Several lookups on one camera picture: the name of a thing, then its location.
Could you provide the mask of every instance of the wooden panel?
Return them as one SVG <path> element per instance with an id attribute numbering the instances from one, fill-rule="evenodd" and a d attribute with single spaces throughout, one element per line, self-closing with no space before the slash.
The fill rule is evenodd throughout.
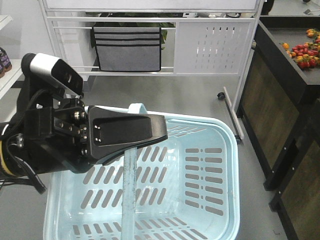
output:
<path id="1" fill-rule="evenodd" d="M 320 236 L 320 147 L 314 141 L 281 197 L 300 240 Z"/>
<path id="2" fill-rule="evenodd" d="M 272 168 L 299 112 L 257 52 L 252 60 L 242 106 Z"/>

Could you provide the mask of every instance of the bottle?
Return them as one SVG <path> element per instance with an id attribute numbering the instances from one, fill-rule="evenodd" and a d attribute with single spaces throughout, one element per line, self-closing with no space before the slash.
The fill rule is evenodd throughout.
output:
<path id="1" fill-rule="evenodd" d="M 2 47 L 0 47 L 0 63 L 3 66 L 5 73 L 12 69 L 12 64 L 10 62 L 10 59 L 9 59 L 6 51 Z"/>
<path id="2" fill-rule="evenodd" d="M 5 69 L 2 66 L 2 64 L 0 63 L 0 78 L 2 78 L 5 75 Z"/>

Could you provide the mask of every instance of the plastic basket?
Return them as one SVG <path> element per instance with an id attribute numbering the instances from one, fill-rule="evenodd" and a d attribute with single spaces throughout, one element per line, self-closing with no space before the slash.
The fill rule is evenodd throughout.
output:
<path id="1" fill-rule="evenodd" d="M 137 151 L 132 239 L 235 239 L 240 209 L 238 149 L 232 131 L 214 118 L 148 113 L 165 116 L 169 137 Z M 44 239 L 123 239 L 123 175 L 123 156 L 84 174 L 53 173 Z"/>

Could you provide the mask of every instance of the metal rack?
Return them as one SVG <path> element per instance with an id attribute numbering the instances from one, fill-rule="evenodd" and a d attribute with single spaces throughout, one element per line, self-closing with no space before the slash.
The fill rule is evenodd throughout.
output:
<path id="1" fill-rule="evenodd" d="M 54 54 L 72 65 L 84 80 L 89 76 L 232 76 L 238 78 L 232 101 L 224 88 L 226 102 L 241 139 L 244 138 L 236 110 L 244 88 L 244 75 L 260 17 L 263 0 L 193 1 L 39 1 Z M 94 17 L 85 12 L 205 12 L 247 13 L 253 17 Z M 96 22 L 170 22 L 174 31 L 173 65 L 159 72 L 105 72 L 94 66 L 90 48 L 90 29 Z"/>

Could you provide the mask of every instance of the wooden cabinet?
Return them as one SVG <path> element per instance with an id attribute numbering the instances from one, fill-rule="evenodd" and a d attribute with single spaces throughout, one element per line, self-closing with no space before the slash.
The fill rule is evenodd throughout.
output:
<path id="1" fill-rule="evenodd" d="M 290 240 L 320 236 L 320 99 L 306 126 L 295 136 L 297 154 L 278 187 L 271 208 L 277 211 Z"/>
<path id="2" fill-rule="evenodd" d="M 294 135 L 306 125 L 320 97 L 320 70 L 302 71 L 280 43 L 291 47 L 310 41 L 305 31 L 320 26 L 318 17 L 261 17 L 256 48 L 241 96 L 243 117 L 266 176 L 267 190 L 276 189 L 297 154 Z"/>

